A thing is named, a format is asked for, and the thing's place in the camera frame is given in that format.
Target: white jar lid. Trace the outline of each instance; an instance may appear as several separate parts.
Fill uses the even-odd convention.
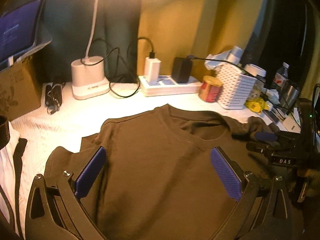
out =
[[[254,65],[254,64],[247,64],[244,67],[244,70],[249,72],[252,76],[255,76],[255,77],[256,76],[265,77],[267,74],[267,72],[264,69]]]

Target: white perforated basket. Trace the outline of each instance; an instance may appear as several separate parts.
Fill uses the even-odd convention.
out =
[[[228,63],[222,66],[217,78],[223,83],[218,103],[228,110],[242,109],[257,81],[256,78],[243,75],[239,68]]]

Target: red canister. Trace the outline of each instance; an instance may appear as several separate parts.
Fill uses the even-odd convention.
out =
[[[203,84],[199,92],[199,97],[203,101],[207,103],[216,102],[221,91],[222,91],[222,82],[220,79],[211,77],[211,76],[203,77]]]

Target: brown t-shirt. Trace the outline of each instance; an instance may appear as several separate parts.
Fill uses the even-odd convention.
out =
[[[246,142],[257,131],[270,132],[260,118],[241,124],[215,112],[165,105],[105,121],[99,134],[83,138],[79,154],[57,148],[45,177],[80,172],[101,145],[108,164],[82,203],[108,239],[207,240],[235,204],[211,164],[214,147],[244,171],[279,174],[262,155],[248,155]]]

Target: yellow lid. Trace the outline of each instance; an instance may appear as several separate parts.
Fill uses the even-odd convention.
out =
[[[212,76],[204,76],[203,81],[206,82],[207,84],[215,87],[222,87],[223,83],[219,78],[215,78]]]

